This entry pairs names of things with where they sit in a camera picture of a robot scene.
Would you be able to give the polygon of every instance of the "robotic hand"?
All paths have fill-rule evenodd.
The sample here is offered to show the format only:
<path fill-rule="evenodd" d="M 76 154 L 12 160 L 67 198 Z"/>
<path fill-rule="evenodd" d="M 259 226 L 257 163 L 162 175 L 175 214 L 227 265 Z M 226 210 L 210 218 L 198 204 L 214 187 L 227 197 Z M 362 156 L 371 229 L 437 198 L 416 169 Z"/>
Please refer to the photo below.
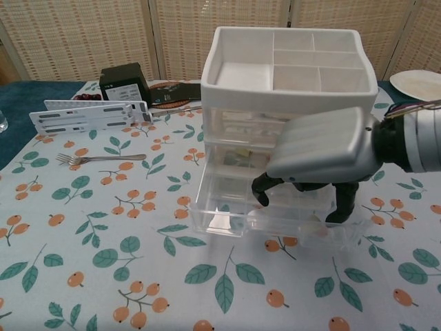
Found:
<path fill-rule="evenodd" d="M 383 163 L 405 172 L 441 171 L 441 100 L 392 105 L 382 122 L 357 107 L 292 119 L 252 192 L 267 206 L 265 191 L 278 184 L 291 182 L 303 192 L 331 183 L 336 210 L 326 222 L 343 223 L 353 211 L 358 182 Z"/>

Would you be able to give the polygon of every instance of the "plastic drawer organizer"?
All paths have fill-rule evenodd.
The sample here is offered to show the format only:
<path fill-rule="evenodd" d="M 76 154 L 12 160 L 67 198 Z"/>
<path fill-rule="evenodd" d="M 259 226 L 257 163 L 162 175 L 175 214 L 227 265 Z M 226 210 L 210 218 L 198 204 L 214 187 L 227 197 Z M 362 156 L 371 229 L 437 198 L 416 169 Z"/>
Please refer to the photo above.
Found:
<path fill-rule="evenodd" d="M 217 28 L 201 92 L 207 163 L 191 206 L 197 230 L 291 235 L 305 246 L 356 244 L 368 224 L 358 208 L 342 225 L 323 223 L 335 208 L 330 185 L 308 193 L 278 185 L 265 208 L 251 192 L 286 121 L 352 106 L 371 112 L 378 86 L 356 31 Z"/>

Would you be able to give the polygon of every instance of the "wicker screen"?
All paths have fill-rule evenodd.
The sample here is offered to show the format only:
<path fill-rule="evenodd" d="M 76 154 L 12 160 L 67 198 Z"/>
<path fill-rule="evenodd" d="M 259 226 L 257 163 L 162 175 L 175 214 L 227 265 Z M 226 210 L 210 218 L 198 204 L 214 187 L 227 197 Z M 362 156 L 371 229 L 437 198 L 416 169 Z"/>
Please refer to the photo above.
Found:
<path fill-rule="evenodd" d="M 0 0 L 0 20 L 31 79 L 98 79 L 102 68 L 131 62 L 158 78 L 142 1 Z"/>
<path fill-rule="evenodd" d="M 150 0 L 162 78 L 198 79 L 217 26 L 286 26 L 285 0 Z"/>
<path fill-rule="evenodd" d="M 294 27 L 357 30 L 378 79 L 381 79 L 398 41 L 409 6 L 407 0 L 299 0 Z"/>
<path fill-rule="evenodd" d="M 424 0 L 413 24 L 400 41 L 398 60 L 391 73 L 426 69 L 441 73 L 441 1 Z"/>

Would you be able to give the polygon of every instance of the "silver fork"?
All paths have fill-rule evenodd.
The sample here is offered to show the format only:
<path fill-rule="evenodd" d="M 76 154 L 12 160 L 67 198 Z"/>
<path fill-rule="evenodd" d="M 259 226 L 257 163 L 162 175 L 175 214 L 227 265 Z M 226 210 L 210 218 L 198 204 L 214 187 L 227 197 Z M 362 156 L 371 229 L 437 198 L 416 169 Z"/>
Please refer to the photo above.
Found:
<path fill-rule="evenodd" d="M 58 154 L 56 159 L 57 161 L 63 163 L 69 163 L 70 166 L 78 166 L 80 164 L 84 164 L 89 161 L 97 161 L 97 160 L 133 160 L 139 161 L 144 160 L 147 157 L 145 154 L 136 154 L 136 155 L 127 155 L 124 157 L 70 157 L 66 154 Z"/>

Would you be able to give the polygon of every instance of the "glass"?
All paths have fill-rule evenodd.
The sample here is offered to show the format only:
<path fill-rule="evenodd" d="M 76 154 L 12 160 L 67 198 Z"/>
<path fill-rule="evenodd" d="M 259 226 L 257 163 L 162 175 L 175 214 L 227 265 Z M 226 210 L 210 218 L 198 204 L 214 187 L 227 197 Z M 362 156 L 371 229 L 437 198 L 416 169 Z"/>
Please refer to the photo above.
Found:
<path fill-rule="evenodd" d="M 0 110 L 0 133 L 8 128 L 8 120 Z"/>

